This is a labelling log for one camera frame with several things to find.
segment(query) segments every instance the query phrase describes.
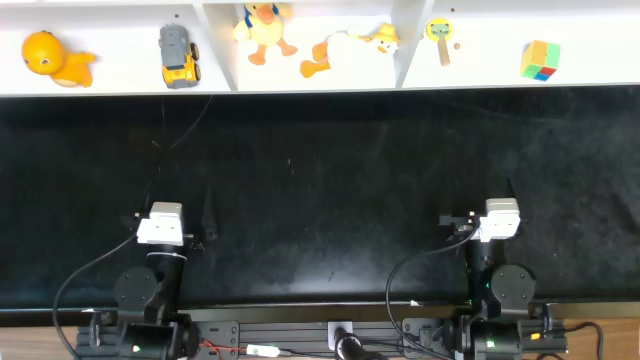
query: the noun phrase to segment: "blue vest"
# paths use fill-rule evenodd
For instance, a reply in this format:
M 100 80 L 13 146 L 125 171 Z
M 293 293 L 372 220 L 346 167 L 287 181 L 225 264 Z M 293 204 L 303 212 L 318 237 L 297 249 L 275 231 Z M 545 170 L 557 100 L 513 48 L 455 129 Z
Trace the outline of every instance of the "blue vest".
M 273 13 L 276 15 L 280 13 L 276 4 L 273 4 Z M 251 16 L 251 13 L 249 12 L 249 9 L 247 9 L 247 6 L 245 5 L 244 6 L 244 23 L 247 24 L 247 27 L 249 29 L 251 29 L 253 27 L 253 24 L 251 23 L 251 20 L 249 20 L 249 16 Z

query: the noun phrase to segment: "plush duck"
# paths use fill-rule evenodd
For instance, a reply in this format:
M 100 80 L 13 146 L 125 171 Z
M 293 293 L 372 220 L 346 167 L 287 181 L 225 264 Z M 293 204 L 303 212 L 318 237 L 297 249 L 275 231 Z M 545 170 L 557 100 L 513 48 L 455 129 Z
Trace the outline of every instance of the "plush duck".
M 373 65 L 380 56 L 390 57 L 398 49 L 400 39 L 391 24 L 383 24 L 373 36 L 355 36 L 345 32 L 335 33 L 327 41 L 313 47 L 313 60 L 300 64 L 305 78 L 318 71 L 341 69 L 346 73 Z
M 60 86 L 89 87 L 93 82 L 89 64 L 96 61 L 96 56 L 69 52 L 50 32 L 31 34 L 22 45 L 22 58 L 29 70 L 51 76 Z
M 280 16 L 290 19 L 293 10 L 290 4 L 275 3 L 251 3 L 244 6 L 244 20 L 233 30 L 236 40 L 251 39 L 258 44 L 258 51 L 249 55 L 249 61 L 256 65 L 264 65 L 264 57 L 267 47 L 280 46 L 282 55 L 291 56 L 298 48 L 287 44 L 282 37 L 284 35 L 284 23 Z

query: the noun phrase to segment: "black table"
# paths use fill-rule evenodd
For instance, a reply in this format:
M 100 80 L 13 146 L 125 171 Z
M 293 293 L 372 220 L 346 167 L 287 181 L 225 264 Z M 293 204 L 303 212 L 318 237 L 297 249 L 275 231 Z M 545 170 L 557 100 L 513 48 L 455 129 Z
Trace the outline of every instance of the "black table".
M 526 222 L 505 244 L 539 301 L 640 298 L 640 88 L 3 99 L 0 308 L 50 308 L 76 268 L 122 242 L 148 201 L 220 237 L 187 263 L 180 305 L 383 300 L 407 255 L 444 246 L 443 206 L 482 209 L 509 178 Z M 128 245 L 62 307 L 115 304 Z M 462 303 L 455 252 L 396 278 L 395 300 Z

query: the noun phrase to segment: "orange toy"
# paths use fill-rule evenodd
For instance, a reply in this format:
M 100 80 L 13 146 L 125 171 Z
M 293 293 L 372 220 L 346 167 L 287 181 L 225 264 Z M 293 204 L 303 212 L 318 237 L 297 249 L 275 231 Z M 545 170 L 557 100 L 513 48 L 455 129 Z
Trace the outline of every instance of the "orange toy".
M 22 45 L 22 58 L 29 70 L 51 76 L 60 86 L 89 87 L 93 82 L 88 64 L 96 61 L 96 56 L 69 52 L 50 32 L 29 35 Z

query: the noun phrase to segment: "colorful cube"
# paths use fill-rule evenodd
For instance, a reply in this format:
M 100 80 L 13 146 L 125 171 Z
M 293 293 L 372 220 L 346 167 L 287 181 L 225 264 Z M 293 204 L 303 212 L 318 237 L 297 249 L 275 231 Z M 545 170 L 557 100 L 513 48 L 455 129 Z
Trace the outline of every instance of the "colorful cube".
M 529 79 L 547 81 L 558 70 L 560 45 L 535 40 L 522 55 L 520 75 Z

